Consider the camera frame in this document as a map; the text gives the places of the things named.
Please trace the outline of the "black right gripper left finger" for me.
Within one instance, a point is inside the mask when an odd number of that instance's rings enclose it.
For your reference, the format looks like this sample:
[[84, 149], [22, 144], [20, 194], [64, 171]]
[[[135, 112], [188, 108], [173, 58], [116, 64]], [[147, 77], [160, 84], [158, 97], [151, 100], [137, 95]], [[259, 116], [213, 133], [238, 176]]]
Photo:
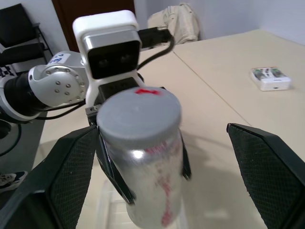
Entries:
[[76, 229], [97, 139], [93, 126], [61, 137], [0, 210], [0, 229]]

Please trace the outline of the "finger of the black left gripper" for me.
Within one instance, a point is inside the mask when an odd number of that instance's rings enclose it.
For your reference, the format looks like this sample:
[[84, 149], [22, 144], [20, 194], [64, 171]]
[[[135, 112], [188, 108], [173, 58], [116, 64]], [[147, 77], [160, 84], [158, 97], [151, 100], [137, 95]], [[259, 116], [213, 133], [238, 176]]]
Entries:
[[107, 142], [98, 127], [96, 148], [100, 166], [128, 205], [136, 202], [136, 158], [133, 149], [125, 149]]
[[182, 175], [186, 180], [190, 180], [192, 177], [192, 172], [191, 172], [191, 166], [189, 162], [189, 157], [188, 157], [188, 152], [183, 140], [183, 137], [181, 135], [181, 140], [183, 144], [183, 170], [182, 170]]

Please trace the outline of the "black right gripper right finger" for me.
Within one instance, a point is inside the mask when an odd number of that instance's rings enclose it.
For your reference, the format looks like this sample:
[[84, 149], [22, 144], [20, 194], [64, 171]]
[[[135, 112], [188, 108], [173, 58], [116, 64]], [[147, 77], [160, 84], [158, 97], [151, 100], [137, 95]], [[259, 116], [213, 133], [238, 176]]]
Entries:
[[277, 135], [229, 123], [247, 192], [268, 229], [305, 229], [305, 162]]

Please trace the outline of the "gray jar lid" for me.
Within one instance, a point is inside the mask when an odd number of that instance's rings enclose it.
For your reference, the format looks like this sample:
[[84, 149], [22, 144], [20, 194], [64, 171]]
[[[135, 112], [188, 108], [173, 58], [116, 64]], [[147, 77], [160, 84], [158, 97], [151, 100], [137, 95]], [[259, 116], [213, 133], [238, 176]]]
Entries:
[[107, 99], [96, 119], [103, 139], [122, 149], [146, 149], [174, 136], [182, 108], [171, 92], [157, 87], [134, 87]]

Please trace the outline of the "clear jar with white contents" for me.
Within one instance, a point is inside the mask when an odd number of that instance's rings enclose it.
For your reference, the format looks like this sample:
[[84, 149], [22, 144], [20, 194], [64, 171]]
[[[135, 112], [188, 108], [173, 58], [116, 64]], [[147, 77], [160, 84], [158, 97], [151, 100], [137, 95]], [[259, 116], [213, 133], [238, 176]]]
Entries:
[[132, 222], [142, 229], [165, 229], [177, 218], [182, 204], [183, 144], [180, 132], [158, 146], [107, 151], [134, 196], [127, 205]]

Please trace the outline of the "small white printed box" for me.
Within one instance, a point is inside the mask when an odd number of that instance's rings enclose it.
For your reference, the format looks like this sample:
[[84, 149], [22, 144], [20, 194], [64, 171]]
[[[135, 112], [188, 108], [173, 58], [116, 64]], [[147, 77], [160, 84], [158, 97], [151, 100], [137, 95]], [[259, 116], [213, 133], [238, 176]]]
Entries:
[[251, 79], [263, 92], [289, 90], [291, 79], [277, 67], [252, 68]]

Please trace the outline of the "white and navy shoe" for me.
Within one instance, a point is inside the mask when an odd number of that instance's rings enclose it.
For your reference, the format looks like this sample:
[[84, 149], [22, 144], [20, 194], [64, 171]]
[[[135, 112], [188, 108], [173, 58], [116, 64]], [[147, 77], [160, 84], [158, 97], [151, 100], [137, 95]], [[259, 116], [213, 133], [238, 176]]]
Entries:
[[0, 175], [0, 194], [16, 189], [28, 175], [27, 171]]

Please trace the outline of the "brown door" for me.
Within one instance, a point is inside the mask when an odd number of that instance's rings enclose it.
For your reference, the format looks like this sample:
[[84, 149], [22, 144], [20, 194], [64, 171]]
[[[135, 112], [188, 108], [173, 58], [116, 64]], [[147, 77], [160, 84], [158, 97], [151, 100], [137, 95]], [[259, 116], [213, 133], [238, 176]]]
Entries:
[[71, 51], [78, 52], [72, 23], [81, 16], [130, 10], [135, 12], [133, 0], [52, 0], [65, 39]]

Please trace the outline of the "beige jacket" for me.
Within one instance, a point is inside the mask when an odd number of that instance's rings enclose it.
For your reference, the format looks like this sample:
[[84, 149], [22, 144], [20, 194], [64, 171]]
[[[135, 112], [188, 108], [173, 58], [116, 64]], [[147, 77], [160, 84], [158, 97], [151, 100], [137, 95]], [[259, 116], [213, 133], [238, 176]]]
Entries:
[[199, 40], [198, 19], [188, 3], [169, 6], [148, 18], [148, 28], [166, 27], [174, 37], [175, 44], [185, 44]]

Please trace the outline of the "black and white checkerboard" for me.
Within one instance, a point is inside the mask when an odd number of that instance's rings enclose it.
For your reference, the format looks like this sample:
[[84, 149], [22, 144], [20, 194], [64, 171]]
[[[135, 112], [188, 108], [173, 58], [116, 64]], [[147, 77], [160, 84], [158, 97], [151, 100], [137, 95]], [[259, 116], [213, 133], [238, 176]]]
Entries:
[[16, 77], [17, 74], [14, 71], [13, 67], [11, 65], [5, 65], [0, 67], [0, 78], [6, 77], [6, 76], [14, 76]]

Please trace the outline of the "black chair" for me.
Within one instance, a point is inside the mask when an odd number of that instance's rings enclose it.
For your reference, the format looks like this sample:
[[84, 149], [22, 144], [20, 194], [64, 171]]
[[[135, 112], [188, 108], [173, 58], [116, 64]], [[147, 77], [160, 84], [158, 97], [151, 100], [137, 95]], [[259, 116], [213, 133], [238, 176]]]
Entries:
[[32, 23], [22, 4], [0, 9], [0, 67], [53, 55], [39, 23]]

